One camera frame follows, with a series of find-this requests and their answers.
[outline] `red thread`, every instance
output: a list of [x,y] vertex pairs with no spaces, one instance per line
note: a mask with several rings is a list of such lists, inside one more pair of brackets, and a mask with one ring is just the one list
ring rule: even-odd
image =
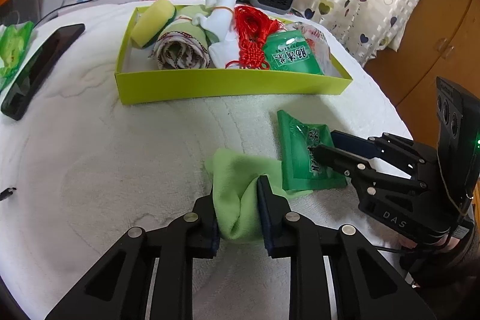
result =
[[240,68],[270,69],[262,48],[267,37],[282,28],[282,23],[249,6],[235,7],[235,23],[240,56],[238,60],[229,62],[225,68],[238,64]]

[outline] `green tea packet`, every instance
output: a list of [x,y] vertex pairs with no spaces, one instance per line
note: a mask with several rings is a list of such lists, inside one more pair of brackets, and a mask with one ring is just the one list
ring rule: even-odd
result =
[[284,190],[323,190],[345,187],[345,176],[318,164],[312,153],[320,144],[334,146],[327,125],[301,123],[284,110],[277,112],[282,146]]
[[263,45],[263,52],[273,71],[323,75],[315,55],[299,30],[270,34]]
[[17,29],[8,26],[0,37],[0,91],[15,77],[25,58],[34,24],[27,22]]

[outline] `smartphone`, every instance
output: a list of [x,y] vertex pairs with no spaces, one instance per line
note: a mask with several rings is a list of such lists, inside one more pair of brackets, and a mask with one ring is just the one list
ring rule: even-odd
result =
[[59,58],[84,31],[83,23],[72,24],[59,28],[48,37],[17,75],[5,95],[0,111],[16,121],[21,119]]

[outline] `sponge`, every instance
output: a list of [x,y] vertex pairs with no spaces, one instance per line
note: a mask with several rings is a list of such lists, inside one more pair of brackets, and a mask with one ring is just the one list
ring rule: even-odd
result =
[[138,19],[130,37],[144,47],[175,15],[175,6],[169,0],[156,0]]

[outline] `table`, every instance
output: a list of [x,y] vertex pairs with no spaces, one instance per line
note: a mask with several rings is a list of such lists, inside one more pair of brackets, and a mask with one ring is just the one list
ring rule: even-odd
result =
[[[131,226],[150,230],[191,210],[211,183],[203,161],[219,147],[280,158],[277,110],[302,122],[360,137],[410,134],[380,88],[321,26],[333,55],[353,77],[338,96],[262,95],[123,106],[114,67],[135,7],[102,5],[38,29],[29,56],[58,27],[86,31],[58,62],[25,116],[0,118],[0,275],[32,320],[43,319]],[[374,166],[391,174],[384,162]],[[374,244],[396,233],[357,209],[352,186],[291,202],[317,224],[350,223]],[[395,264],[395,257],[386,254]],[[222,242],[214,260],[195,260],[194,318],[278,319],[289,305],[289,261],[262,243]]]

